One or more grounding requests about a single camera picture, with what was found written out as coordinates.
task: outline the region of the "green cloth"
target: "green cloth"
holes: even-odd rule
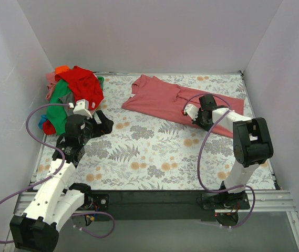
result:
[[[51,96],[50,103],[61,103],[60,97],[71,92],[68,83],[65,80],[60,80]],[[58,135],[65,133],[66,112],[63,106],[50,106],[46,111],[49,121],[53,124]]]

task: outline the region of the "gray floor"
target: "gray floor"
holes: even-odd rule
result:
[[[74,222],[83,224],[84,218],[77,217]],[[103,234],[110,225],[93,223],[89,229]],[[105,239],[92,238],[68,221],[55,251],[291,252],[298,248],[286,212],[278,212],[253,213],[245,225],[232,231],[200,225],[195,220],[118,221],[115,231]]]

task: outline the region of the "clothing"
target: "clothing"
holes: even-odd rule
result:
[[[70,92],[62,97],[59,97],[59,100],[63,103],[63,104],[67,104],[72,102],[74,104],[74,106],[76,105],[75,103],[75,97],[74,97],[74,93]],[[69,108],[69,107],[64,107],[65,113],[67,116],[70,116],[72,114],[74,114],[74,110]]]
[[[56,84],[58,83],[58,80],[55,80],[55,72],[49,72],[45,75],[45,78],[48,80],[49,84],[47,85],[48,87],[48,94],[46,95],[45,99],[48,101],[51,99],[51,96],[53,95],[53,92],[55,90]]]
[[[60,80],[55,87],[55,91],[50,99],[50,103],[61,103],[60,97],[71,93],[68,83]],[[53,124],[58,135],[65,132],[66,112],[63,106],[50,106],[46,111],[49,121]]]
[[[129,98],[122,105],[122,108],[198,128],[197,125],[192,124],[190,117],[182,114],[181,110],[190,97],[200,93],[206,92],[170,84],[157,77],[141,75],[132,84],[134,96]],[[220,97],[229,102],[235,112],[243,114],[244,100],[222,95]],[[215,101],[217,105],[226,105],[216,97]],[[190,103],[199,108],[199,97],[192,99]],[[232,132],[219,125],[213,129],[213,132],[226,137],[233,137]]]
[[[45,123],[43,123],[43,131],[46,135],[56,134],[56,129],[49,120],[46,120]]]
[[[56,72],[56,74],[60,74],[61,72],[66,72],[66,71],[68,71],[68,70],[70,70],[70,68],[69,68],[68,66],[66,66],[66,65],[64,65],[64,66],[59,66],[59,67],[56,67],[56,68],[55,68],[55,72]]]
[[[43,123],[45,123],[48,120],[46,114],[42,114],[40,116],[40,121],[38,123],[38,127],[42,130],[43,129]]]
[[[96,109],[104,98],[99,80],[92,71],[75,66],[72,70],[56,75],[55,79],[63,79],[69,83],[75,101],[87,100],[89,110]]]

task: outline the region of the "red cloth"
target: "red cloth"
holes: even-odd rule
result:
[[[207,92],[181,87],[177,84],[170,84],[157,77],[141,75],[141,77],[132,84],[132,93],[135,94],[135,96],[129,98],[122,105],[123,109],[149,114],[168,121],[199,128],[197,125],[191,123],[189,116],[183,116],[181,111],[185,102],[190,97]],[[244,100],[222,95],[219,96],[229,102],[235,112],[243,114]],[[215,101],[217,105],[226,105],[217,97],[215,97]],[[199,108],[199,97],[192,99],[191,103]],[[219,125],[213,129],[213,132],[226,137],[233,137],[232,132]]]
[[[46,135],[53,135],[53,134],[56,134],[56,129],[55,127],[53,126],[53,124],[49,121],[49,120],[46,120],[43,125],[43,131]]]
[[[55,79],[63,79],[69,84],[76,102],[81,99],[87,100],[89,110],[97,108],[104,99],[99,80],[90,70],[75,66],[72,70],[57,74]]]

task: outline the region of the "floral tablecloth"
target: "floral tablecloth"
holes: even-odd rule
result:
[[[131,94],[139,75],[105,76],[105,99],[100,109],[114,121],[113,132],[91,139],[86,154],[68,181],[86,183],[96,190],[199,190],[196,173],[198,151],[206,132],[149,115],[124,110],[121,105]],[[244,115],[251,107],[239,75],[157,76],[184,87],[206,90],[245,100]],[[47,136],[55,144],[57,136]],[[44,178],[53,150],[43,148],[37,178]],[[234,163],[232,139],[211,134],[204,147],[201,176],[209,188],[219,188]],[[252,175],[255,189],[275,189],[267,163]]]

